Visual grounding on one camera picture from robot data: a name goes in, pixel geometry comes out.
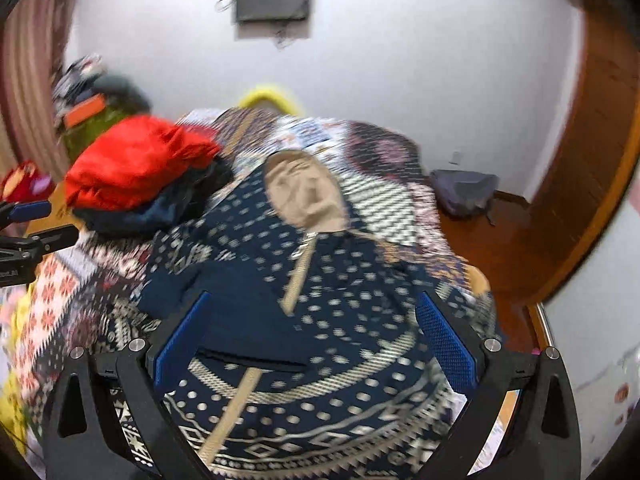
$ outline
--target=metal screw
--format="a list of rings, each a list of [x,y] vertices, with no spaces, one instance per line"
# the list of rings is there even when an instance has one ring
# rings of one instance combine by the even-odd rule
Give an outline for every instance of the metal screw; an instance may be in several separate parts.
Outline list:
[[[502,348],[502,345],[500,344],[500,341],[498,341],[497,339],[487,339],[484,342],[484,347],[489,351],[489,352],[497,352]]]
[[[84,348],[81,346],[76,346],[71,352],[69,352],[69,357],[72,359],[79,359],[84,354]]]
[[[546,347],[545,354],[549,359],[558,359],[560,357],[560,352],[553,346]]]
[[[133,341],[131,341],[129,343],[129,350],[131,350],[132,352],[137,352],[139,350],[142,350],[145,347],[145,340],[144,339],[140,339],[135,338]]]

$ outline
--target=patterned blanket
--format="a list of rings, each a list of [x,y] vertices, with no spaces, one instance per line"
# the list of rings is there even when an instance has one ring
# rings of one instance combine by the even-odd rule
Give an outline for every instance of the patterned blanket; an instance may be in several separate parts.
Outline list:
[[[468,291],[465,260],[450,250],[440,230],[433,191],[420,168],[417,147],[401,134],[372,124],[298,119],[237,108],[195,110],[180,122],[215,137],[225,147],[224,155],[233,161],[236,177],[211,197],[208,212],[229,197],[268,154],[286,149],[307,150],[338,176],[345,197],[366,229],[375,235],[387,261],[420,263],[428,275],[457,287],[452,291]],[[41,432],[47,395],[73,346],[87,346],[93,352],[113,351],[158,326],[158,320],[141,313],[137,307],[142,288],[158,264],[153,257],[157,244],[158,240],[107,242],[85,235],[76,247],[60,251],[43,264],[15,363],[36,434]],[[183,264],[204,261],[209,256],[206,247],[192,248]],[[490,295],[478,301],[472,311],[476,322],[486,320],[482,326],[477,324],[477,329],[495,328],[495,308]],[[440,428],[443,434],[450,420],[446,391],[439,392],[438,418],[443,423]],[[151,467],[126,403],[120,396],[114,398],[114,403],[136,459]],[[196,404],[194,412],[200,419],[198,410],[210,408],[207,403]],[[186,413],[179,403],[175,409]],[[209,415],[210,422],[215,418]],[[187,439],[198,447],[202,435],[196,438],[193,431],[192,424],[183,427]],[[429,446],[437,445],[437,438],[432,435],[430,442],[428,446],[426,442],[414,442],[415,454],[420,455],[418,462],[431,452]]]

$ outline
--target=bed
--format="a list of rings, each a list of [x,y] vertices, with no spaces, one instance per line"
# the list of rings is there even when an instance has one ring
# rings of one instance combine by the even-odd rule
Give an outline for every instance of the bed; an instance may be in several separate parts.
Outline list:
[[[375,238],[378,253],[386,263],[410,262],[426,270],[440,283],[441,295],[459,308],[461,316],[478,333],[500,337],[488,283],[481,272],[451,251],[440,229],[433,191],[420,166],[418,148],[404,135],[373,124],[278,116],[254,108],[194,110],[179,123],[215,138],[223,146],[223,156],[233,164],[235,174],[231,183],[210,198],[203,218],[188,228],[199,227],[198,222],[206,225],[207,215],[239,193],[267,155],[281,150],[304,150],[339,180],[343,195],[353,205],[363,229]],[[60,200],[61,193],[57,190],[54,200]],[[60,213],[45,222],[53,220],[60,224],[68,218],[68,212],[55,206]],[[30,230],[46,226],[50,224],[34,222]],[[210,251],[197,243],[191,245],[188,253],[179,253],[185,237],[186,234],[175,230],[158,233],[152,241],[103,240],[84,232],[75,247],[59,251],[41,264],[38,279],[31,287],[30,309],[12,363],[20,396],[27,407],[28,424],[36,436],[42,434],[47,396],[73,347],[85,346],[92,352],[114,351],[158,327],[160,320],[140,312],[138,302],[143,289],[154,282],[161,265],[159,246],[164,244],[162,247],[171,247],[170,250],[177,247],[176,266],[210,257]],[[379,419],[385,423],[375,428],[353,422],[351,418],[357,418],[362,411],[354,408],[350,412],[353,415],[349,418],[350,430],[340,430],[347,418],[335,415],[339,411],[337,399],[325,399],[332,406],[326,411],[310,410],[310,397],[299,394],[304,384],[279,386],[285,381],[273,379],[276,374],[265,372],[268,382],[258,384],[246,411],[225,440],[224,452],[218,453],[209,468],[233,478],[411,476],[446,435],[465,399],[450,390],[437,362],[413,360],[409,364],[404,351],[393,358],[393,366],[400,363],[422,370],[428,368],[430,389],[428,393],[426,389],[416,390],[410,402],[396,402],[382,410]],[[333,362],[337,368],[335,363],[339,361],[333,357]],[[224,371],[218,374],[211,369],[202,359],[194,360],[176,391],[165,396],[167,409],[195,450],[213,431],[223,416],[226,402],[234,394],[234,385],[223,381],[221,375],[239,381],[242,372],[241,367],[231,364],[224,365]],[[404,376],[391,368],[389,373]],[[337,376],[331,370],[325,375],[327,381]],[[367,385],[375,389],[379,379],[370,375]],[[152,470],[153,464],[126,400],[120,391],[112,393],[133,458]],[[318,392],[309,395],[322,399]],[[357,395],[359,399],[370,398],[364,391]],[[301,401],[291,411],[289,406]],[[294,438],[292,421],[298,420],[299,424],[305,411],[315,414],[318,421],[307,431],[308,436],[302,432]],[[333,417],[332,421],[328,422],[327,417]],[[490,462],[501,436],[502,426],[497,422],[476,467]]]

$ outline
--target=gray bag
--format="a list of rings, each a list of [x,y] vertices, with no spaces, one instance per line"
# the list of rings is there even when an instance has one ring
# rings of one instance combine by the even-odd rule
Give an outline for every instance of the gray bag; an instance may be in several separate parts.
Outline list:
[[[430,176],[431,187],[442,208],[451,216],[467,218],[485,212],[489,222],[489,209],[497,175],[475,171],[434,170]]]

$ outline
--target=orange box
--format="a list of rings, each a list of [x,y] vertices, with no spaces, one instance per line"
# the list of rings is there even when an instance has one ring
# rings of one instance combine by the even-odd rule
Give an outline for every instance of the orange box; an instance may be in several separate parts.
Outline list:
[[[74,106],[71,111],[65,114],[65,126],[71,128],[76,124],[87,120],[89,117],[103,111],[107,106],[102,94],[89,97],[86,101],[82,101],[79,105]]]

